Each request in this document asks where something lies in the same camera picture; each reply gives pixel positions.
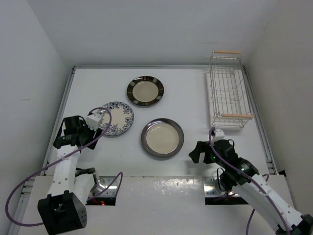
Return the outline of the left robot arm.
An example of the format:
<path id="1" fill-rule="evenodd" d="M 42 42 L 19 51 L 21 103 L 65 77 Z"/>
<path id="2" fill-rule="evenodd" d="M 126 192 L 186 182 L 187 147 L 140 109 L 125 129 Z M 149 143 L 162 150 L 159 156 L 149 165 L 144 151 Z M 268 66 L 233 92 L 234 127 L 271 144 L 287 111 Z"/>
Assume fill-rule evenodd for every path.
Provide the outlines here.
<path id="1" fill-rule="evenodd" d="M 38 211 L 50 235 L 86 227 L 85 204 L 97 185 L 95 169 L 77 170 L 81 148 L 94 149 L 102 133 L 102 117 L 89 114 L 86 118 L 71 116 L 63 119 L 53 143 L 57 164 L 47 197 L 38 201 Z"/>

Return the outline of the blue floral plate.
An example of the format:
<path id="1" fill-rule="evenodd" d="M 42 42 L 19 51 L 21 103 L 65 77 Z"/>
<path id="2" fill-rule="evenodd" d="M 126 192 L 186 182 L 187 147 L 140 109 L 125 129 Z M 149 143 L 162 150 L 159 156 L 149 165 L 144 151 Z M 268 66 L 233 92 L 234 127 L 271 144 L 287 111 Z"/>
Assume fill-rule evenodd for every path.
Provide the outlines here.
<path id="1" fill-rule="evenodd" d="M 110 110 L 112 120 L 104 135 L 115 137 L 124 134 L 134 122 L 134 112 L 131 107 L 123 102 L 113 101 L 104 105 Z"/>

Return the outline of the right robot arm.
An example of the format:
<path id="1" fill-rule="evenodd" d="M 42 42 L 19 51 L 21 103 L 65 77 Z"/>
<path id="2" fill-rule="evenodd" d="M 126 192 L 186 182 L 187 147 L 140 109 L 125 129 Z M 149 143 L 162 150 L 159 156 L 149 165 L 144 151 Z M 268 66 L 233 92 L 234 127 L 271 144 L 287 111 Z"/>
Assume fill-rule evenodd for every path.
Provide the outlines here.
<path id="1" fill-rule="evenodd" d="M 189 153 L 194 163 L 204 153 L 204 163 L 216 163 L 224 169 L 220 184 L 226 191 L 232 191 L 252 206 L 271 226 L 277 235 L 311 235 L 313 217 L 302 214 L 288 204 L 265 181 L 256 167 L 238 156 L 234 145 L 228 140 L 214 143 L 199 141 Z"/>

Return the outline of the grey rimmed cream plate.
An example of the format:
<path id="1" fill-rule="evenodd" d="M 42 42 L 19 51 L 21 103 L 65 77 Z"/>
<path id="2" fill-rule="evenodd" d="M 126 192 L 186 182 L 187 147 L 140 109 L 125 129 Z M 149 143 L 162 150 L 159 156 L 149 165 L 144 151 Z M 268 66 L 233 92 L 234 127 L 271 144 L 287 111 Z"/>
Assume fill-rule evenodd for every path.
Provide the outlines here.
<path id="1" fill-rule="evenodd" d="M 157 118 L 148 122 L 140 136 L 144 150 L 159 159 L 174 157 L 184 144 L 181 126 L 168 118 Z"/>

